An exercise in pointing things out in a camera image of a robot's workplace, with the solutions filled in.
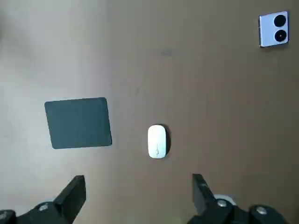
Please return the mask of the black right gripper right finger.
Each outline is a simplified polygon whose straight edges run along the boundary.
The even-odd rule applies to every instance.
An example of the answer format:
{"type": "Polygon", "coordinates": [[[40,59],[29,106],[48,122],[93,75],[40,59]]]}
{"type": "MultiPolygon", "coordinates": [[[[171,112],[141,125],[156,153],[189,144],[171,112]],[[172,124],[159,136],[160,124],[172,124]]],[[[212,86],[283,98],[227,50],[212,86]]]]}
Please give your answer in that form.
{"type": "Polygon", "coordinates": [[[228,196],[216,197],[201,174],[192,175],[192,199],[197,214],[189,224],[286,224],[276,209],[252,205],[243,210],[228,196]]]}

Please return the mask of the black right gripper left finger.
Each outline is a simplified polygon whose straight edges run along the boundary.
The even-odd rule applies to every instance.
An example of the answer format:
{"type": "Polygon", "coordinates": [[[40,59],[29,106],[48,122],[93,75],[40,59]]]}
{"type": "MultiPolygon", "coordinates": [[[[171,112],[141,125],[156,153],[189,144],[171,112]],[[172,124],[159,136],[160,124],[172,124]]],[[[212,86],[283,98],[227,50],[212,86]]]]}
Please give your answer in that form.
{"type": "Polygon", "coordinates": [[[2,224],[72,224],[86,201],[83,175],[75,176],[53,200],[43,202],[17,216],[14,210],[1,210],[2,224]]]}

